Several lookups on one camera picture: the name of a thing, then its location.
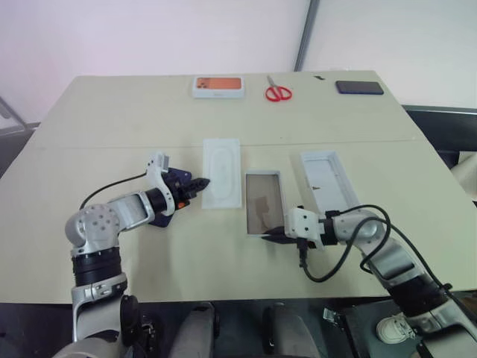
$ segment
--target wall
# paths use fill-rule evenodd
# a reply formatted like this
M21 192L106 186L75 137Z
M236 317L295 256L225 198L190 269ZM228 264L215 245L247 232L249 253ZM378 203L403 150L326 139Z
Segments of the wall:
M303 70L374 69L403 104L477 108L476 0L321 0Z
M78 75L291 71L308 0L1 0L0 96L41 121Z

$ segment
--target white sneaker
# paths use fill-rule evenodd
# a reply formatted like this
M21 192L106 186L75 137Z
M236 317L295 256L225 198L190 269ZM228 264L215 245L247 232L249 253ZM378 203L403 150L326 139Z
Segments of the white sneaker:
M416 333L406 322L404 315L393 315L379 321L376 325L378 338L389 345L404 342L407 338L415 338Z

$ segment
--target scissors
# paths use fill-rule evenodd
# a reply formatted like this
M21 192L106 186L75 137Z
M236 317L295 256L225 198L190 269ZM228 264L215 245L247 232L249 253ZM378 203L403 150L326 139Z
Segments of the scissors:
M272 102L287 101L291 98L292 93L286 87L277 86L270 76L267 76L270 86L265 91L265 97Z

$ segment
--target black phone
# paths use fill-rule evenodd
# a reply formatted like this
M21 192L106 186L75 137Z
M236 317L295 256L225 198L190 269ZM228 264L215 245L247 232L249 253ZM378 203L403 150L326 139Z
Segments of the black phone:
M344 95L382 95L384 91L377 82L336 81L338 92Z

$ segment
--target beige table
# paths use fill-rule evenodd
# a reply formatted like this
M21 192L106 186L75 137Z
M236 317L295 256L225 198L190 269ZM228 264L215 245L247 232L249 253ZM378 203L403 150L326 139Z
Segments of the beige table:
M63 226L82 199L144 171L158 148L172 166L198 176L202 139L214 136L241 140L243 171L280 170L288 207L311 200L300 152L336 150L361 202L386 208L442 281L475 288L476 211L430 144L388 93L336 95L334 79L379 80L374 73L322 76L325 81L309 73L274 75L294 90L293 101L280 104L263 99L264 75L247 76L246 98L235 101L194 100L188 77L75 80L0 180L0 301L70 302L74 281ZM148 188L142 178L94 202ZM316 284L298 267L293 245L245 235L244 208L202 210L200 198L166 229L141 227L122 234L120 243L129 292L140 301L385 294L359 271L356 250L335 277ZM311 252L313 272L328 271L343 249Z

